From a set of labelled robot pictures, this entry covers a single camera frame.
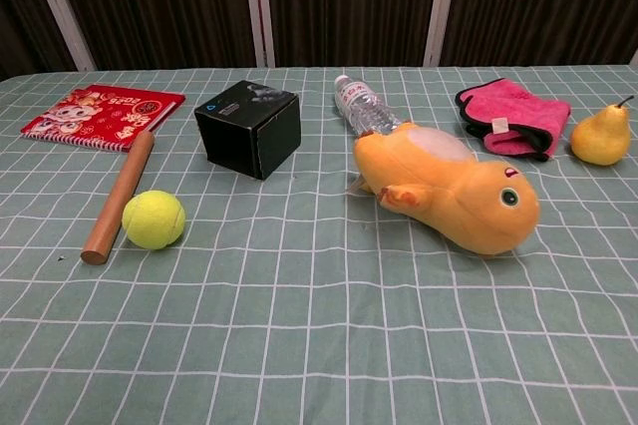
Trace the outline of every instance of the dark brown curtain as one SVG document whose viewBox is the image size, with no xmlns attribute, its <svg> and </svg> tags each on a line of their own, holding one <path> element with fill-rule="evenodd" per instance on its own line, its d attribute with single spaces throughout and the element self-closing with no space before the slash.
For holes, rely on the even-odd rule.
<svg viewBox="0 0 638 425">
<path fill-rule="evenodd" d="M 75 70 L 47 0 L 0 0 L 0 81 Z"/>
<path fill-rule="evenodd" d="M 254 66 L 248 0 L 70 0 L 99 69 Z"/>
<path fill-rule="evenodd" d="M 442 65 L 626 64 L 638 0 L 453 0 Z"/>
<path fill-rule="evenodd" d="M 270 0 L 277 66 L 423 64 L 432 0 Z"/>
</svg>

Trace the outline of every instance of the rolling pin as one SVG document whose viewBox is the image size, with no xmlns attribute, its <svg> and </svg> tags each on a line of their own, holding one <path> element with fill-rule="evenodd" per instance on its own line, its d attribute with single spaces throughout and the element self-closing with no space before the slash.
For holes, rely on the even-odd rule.
<svg viewBox="0 0 638 425">
<path fill-rule="evenodd" d="M 80 254 L 84 262 L 100 265 L 109 258 L 111 247 L 122 223 L 124 207 L 133 197 L 154 141 L 153 133 L 142 131 L 131 145 L 127 159 Z"/>
</svg>

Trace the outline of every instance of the black box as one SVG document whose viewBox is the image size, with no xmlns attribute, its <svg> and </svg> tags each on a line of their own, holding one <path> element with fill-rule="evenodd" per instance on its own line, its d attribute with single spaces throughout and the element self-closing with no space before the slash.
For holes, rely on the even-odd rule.
<svg viewBox="0 0 638 425">
<path fill-rule="evenodd" d="M 195 109 L 208 160 L 264 180 L 301 143 L 296 94 L 240 81 Z"/>
</svg>

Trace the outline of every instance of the plastic water bottle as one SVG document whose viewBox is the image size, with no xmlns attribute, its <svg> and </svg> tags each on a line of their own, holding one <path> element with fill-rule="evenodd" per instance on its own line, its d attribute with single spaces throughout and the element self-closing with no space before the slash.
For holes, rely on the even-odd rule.
<svg viewBox="0 0 638 425">
<path fill-rule="evenodd" d="M 335 79 L 335 102 L 357 136 L 367 131 L 390 134 L 403 122 L 365 83 L 348 76 Z"/>
</svg>

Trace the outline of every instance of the pink towel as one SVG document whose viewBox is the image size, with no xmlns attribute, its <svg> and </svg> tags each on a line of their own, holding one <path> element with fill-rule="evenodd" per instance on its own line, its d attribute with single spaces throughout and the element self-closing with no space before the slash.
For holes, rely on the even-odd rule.
<svg viewBox="0 0 638 425">
<path fill-rule="evenodd" d="M 568 103 L 540 99 L 506 78 L 460 91 L 455 101 L 466 130 L 488 151 L 540 161 L 553 155 L 571 113 Z"/>
</svg>

